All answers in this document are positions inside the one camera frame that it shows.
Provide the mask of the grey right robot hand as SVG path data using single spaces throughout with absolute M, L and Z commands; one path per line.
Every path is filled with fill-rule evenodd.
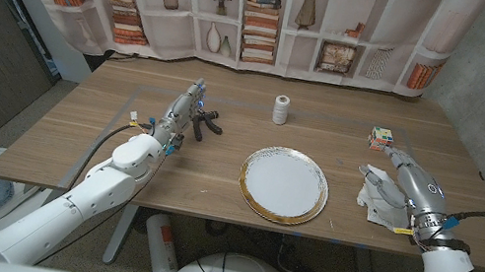
M 440 227 L 447 218 L 447 206 L 445 195 L 436 180 L 402 150 L 387 146 L 382 149 L 397 169 L 402 191 L 394 183 L 379 178 L 367 166 L 360 166 L 360 173 L 389 205 L 398 209 L 408 208 L 417 228 Z

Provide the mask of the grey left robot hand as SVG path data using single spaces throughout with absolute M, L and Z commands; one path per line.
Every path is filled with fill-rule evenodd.
M 180 148 L 183 143 L 183 132 L 188 128 L 195 114 L 203 107 L 206 85 L 199 78 L 187 91 L 169 104 L 165 115 L 154 125 L 150 134 L 162 145 Z

